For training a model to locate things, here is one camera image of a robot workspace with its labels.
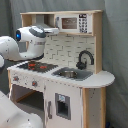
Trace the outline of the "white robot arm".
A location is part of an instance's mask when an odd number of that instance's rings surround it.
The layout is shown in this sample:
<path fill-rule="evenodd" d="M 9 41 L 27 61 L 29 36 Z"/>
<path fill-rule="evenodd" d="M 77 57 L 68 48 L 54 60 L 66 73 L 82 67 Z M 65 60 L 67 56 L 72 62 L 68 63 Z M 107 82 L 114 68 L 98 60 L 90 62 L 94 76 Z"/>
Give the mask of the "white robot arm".
<path fill-rule="evenodd" d="M 25 61 L 42 58 L 45 45 L 45 31 L 40 25 L 22 27 L 16 30 L 16 37 L 0 37 L 0 72 L 5 61 Z M 34 113 L 18 108 L 0 91 L 0 128 L 43 128 L 42 119 Z"/>

